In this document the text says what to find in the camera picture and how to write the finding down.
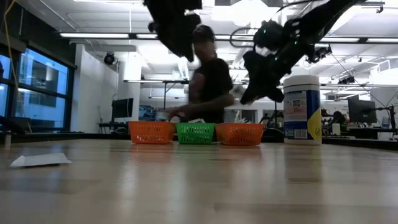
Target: orange basket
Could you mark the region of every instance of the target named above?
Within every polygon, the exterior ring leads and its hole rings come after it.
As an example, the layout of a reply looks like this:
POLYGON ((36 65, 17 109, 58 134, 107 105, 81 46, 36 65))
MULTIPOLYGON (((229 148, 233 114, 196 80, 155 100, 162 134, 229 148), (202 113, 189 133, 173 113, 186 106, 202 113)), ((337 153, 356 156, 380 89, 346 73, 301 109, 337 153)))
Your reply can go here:
POLYGON ((227 146, 257 146, 263 130, 263 124, 216 124, 217 140, 227 146))
POLYGON ((129 127, 136 144, 168 144, 175 132, 175 125, 165 121, 130 121, 129 127))

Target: white lid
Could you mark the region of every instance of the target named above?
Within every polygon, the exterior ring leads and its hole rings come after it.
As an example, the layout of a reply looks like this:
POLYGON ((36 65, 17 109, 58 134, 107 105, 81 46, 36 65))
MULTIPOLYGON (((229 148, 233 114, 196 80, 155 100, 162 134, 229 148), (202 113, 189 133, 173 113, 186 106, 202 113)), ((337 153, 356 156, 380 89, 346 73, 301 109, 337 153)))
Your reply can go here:
POLYGON ((319 78, 315 75, 292 75, 284 80, 284 88, 292 85, 319 85, 319 78))

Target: plastic basket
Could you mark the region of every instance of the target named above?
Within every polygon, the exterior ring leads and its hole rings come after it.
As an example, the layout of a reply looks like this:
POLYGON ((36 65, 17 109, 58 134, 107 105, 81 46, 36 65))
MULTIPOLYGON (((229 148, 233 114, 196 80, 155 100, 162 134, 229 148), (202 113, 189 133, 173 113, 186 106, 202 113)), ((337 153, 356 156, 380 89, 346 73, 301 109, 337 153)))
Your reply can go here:
POLYGON ((215 124, 178 123, 177 136, 180 144, 211 144, 215 124))
POLYGON ((131 141, 136 144, 168 144, 173 141, 175 125, 163 121, 130 121, 131 141))
POLYGON ((216 125, 217 139, 227 146, 257 146, 261 143, 263 130, 263 124, 216 125))

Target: wooden table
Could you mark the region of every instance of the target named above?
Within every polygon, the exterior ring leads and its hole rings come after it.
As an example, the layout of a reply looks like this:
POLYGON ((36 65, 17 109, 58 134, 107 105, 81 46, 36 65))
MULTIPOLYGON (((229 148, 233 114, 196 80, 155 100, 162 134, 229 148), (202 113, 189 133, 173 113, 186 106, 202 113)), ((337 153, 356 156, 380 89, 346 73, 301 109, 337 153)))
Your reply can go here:
POLYGON ((397 223, 398 154, 71 140, 0 151, 0 223, 397 223), (68 166, 10 169, 64 152, 68 166))

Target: window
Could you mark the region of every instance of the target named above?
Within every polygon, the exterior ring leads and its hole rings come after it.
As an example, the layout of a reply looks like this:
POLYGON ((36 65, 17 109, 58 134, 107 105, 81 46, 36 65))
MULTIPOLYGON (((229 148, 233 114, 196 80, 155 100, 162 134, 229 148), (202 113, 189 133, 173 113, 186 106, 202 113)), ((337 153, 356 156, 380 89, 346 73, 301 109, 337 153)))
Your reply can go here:
MULTIPOLYGON (((19 82, 42 88, 55 93, 66 94, 68 68, 31 49, 27 49, 21 56, 21 70, 19 82)), ((46 100, 55 106, 55 102, 46 100)))
POLYGON ((4 116, 6 114, 7 92, 8 86, 0 84, 0 116, 4 116))
POLYGON ((39 128, 63 128, 65 99, 18 89, 15 116, 30 118, 30 124, 39 128))
POLYGON ((9 78, 10 77, 10 63, 11 63, 10 58, 0 55, 0 63, 2 65, 2 69, 4 70, 3 75, 2 75, 2 77, 0 76, 0 78, 9 78))

